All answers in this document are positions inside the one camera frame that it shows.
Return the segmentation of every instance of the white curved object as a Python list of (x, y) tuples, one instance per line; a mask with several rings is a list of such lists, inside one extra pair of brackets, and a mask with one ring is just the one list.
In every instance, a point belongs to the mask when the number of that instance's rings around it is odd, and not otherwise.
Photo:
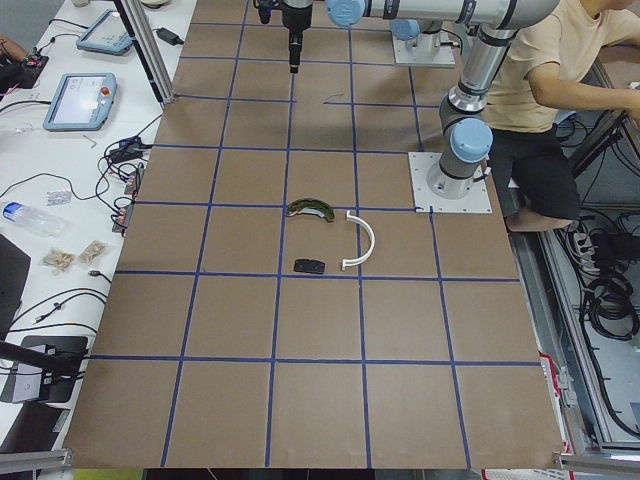
[(350, 210), (347, 210), (347, 221), (357, 223), (358, 225), (360, 225), (362, 228), (365, 229), (365, 231), (369, 235), (369, 250), (367, 250), (367, 252), (364, 255), (358, 258), (353, 258), (353, 259), (343, 258), (342, 270), (345, 270), (347, 267), (355, 267), (356, 265), (360, 265), (361, 263), (363, 263), (367, 258), (371, 256), (371, 252), (373, 252), (373, 247), (375, 247), (376, 245), (376, 236), (373, 234), (373, 229), (367, 222), (362, 220), (360, 217), (351, 215)]

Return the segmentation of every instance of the dark green curved object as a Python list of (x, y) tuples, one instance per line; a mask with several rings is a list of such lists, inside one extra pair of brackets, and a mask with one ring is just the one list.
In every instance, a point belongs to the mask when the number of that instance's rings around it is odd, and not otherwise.
[(327, 222), (333, 222), (336, 218), (331, 205), (317, 198), (300, 198), (287, 205), (287, 217), (299, 214), (316, 215)]

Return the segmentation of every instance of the person's arm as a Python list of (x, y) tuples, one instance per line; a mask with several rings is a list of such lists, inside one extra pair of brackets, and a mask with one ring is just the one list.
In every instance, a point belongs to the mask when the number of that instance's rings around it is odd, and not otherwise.
[(560, 110), (626, 110), (640, 125), (640, 91), (602, 88), (559, 78), (557, 63), (542, 64), (527, 74), (540, 105)]
[(0, 34), (0, 50), (2, 51), (2, 53), (5, 53), (17, 62), (21, 62), (29, 54), (29, 52), (27, 52), (19, 44), (2, 34)]

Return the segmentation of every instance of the blue joint cap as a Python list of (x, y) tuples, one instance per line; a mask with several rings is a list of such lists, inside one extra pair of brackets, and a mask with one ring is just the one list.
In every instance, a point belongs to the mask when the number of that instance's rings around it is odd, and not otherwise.
[(491, 129), (478, 118), (465, 118), (453, 127), (451, 150), (465, 163), (478, 163), (486, 158), (493, 143)]
[(364, 15), (364, 0), (326, 0), (327, 14), (339, 27), (358, 23)]
[(420, 36), (420, 25), (417, 20), (394, 18), (389, 21), (389, 26), (393, 36), (404, 42)]

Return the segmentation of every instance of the beige t-shirt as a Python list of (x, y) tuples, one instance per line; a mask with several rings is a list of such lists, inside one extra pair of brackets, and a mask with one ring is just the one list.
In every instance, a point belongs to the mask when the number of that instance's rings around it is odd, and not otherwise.
[(591, 18), (580, 0), (560, 0), (540, 23), (518, 32), (488, 93), (483, 119), (492, 127), (516, 132), (545, 132), (557, 114), (538, 105), (526, 75), (555, 62), (560, 78), (580, 81), (600, 48), (640, 35), (640, 17), (628, 10), (605, 10)]

